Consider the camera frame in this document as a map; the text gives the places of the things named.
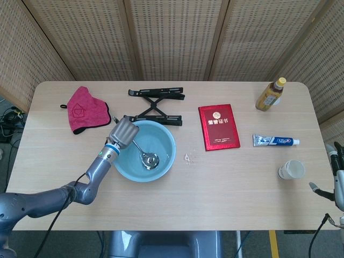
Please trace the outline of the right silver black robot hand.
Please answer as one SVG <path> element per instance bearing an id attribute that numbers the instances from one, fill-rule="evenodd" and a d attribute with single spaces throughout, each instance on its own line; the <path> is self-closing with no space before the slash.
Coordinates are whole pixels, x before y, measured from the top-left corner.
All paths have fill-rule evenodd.
<path id="1" fill-rule="evenodd" d="M 321 190 L 313 182 L 310 182 L 309 186 L 315 194 L 334 202 L 335 206 L 343 212 L 343 146 L 335 141 L 334 147 L 326 144 L 325 148 L 331 162 L 334 190 L 333 192 Z"/>

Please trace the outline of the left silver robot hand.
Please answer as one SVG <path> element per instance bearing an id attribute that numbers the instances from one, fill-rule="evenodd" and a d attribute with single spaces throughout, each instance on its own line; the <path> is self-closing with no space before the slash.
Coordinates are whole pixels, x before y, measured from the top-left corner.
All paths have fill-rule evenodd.
<path id="1" fill-rule="evenodd" d="M 132 123 L 127 116 L 119 120 L 116 117 L 112 117 L 115 122 L 115 127 L 106 138 L 106 144 L 117 144 L 120 149 L 127 148 L 139 132 L 137 125 Z"/>

